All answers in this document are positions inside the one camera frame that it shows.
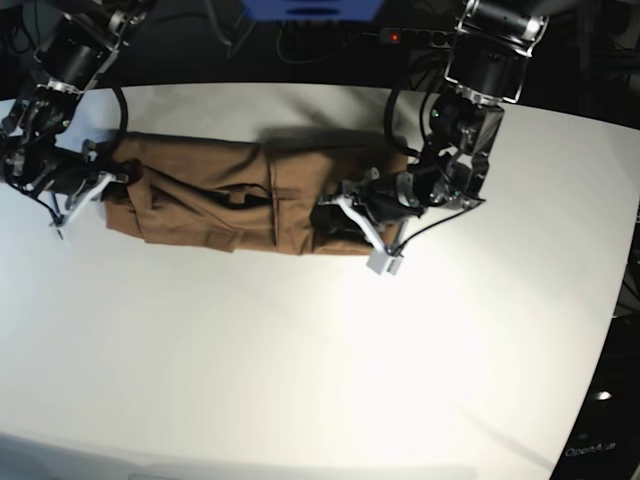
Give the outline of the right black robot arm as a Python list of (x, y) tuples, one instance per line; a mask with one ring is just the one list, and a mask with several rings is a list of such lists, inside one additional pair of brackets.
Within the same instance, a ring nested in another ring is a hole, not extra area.
[(153, 1), (57, 1), (62, 18), (34, 52), (36, 67), (1, 121), (1, 181), (38, 202), (43, 193), (51, 226), (62, 233), (112, 184), (127, 185), (131, 168), (113, 155), (124, 140), (129, 111), (113, 87), (120, 123), (108, 144), (84, 141), (75, 152), (57, 146), (77, 107), (129, 45), (154, 9)]

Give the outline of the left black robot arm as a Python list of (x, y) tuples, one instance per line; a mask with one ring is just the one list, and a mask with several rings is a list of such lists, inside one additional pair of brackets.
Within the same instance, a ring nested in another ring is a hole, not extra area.
[(518, 101), (552, 10), (545, 1), (467, 2), (443, 73), (447, 87), (419, 109), (422, 148), (413, 149), (394, 134), (401, 91), (395, 87), (385, 104), (383, 132), (409, 165), (399, 173), (372, 168), (360, 180), (342, 181), (336, 192), (318, 199), (313, 226), (327, 234), (358, 235), (396, 259), (406, 244), (383, 240), (385, 228), (400, 229), (430, 208), (450, 209), (458, 218), (482, 205), (502, 106)]

